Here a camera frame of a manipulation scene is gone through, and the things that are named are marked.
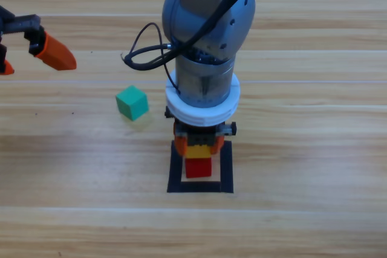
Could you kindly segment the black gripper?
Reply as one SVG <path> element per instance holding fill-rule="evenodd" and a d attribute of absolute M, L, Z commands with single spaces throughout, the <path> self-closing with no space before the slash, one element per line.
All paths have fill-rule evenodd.
<path fill-rule="evenodd" d="M 188 146 L 211 146 L 211 154 L 217 154 L 224 145 L 227 136 L 234 136 L 237 132 L 236 123 L 222 122 L 213 126 L 189 125 L 175 117 L 166 107 L 166 118 L 174 119 L 174 145 L 180 156 L 186 156 Z"/>
<path fill-rule="evenodd" d="M 28 52 L 51 68 L 57 71 L 77 68 L 72 52 L 45 31 L 38 15 L 16 16 L 1 6 L 1 36 L 15 33 L 24 33 L 24 38 L 30 42 Z M 2 44 L 0 53 L 1 75 L 13 74 L 15 70 L 6 59 L 7 48 Z"/>

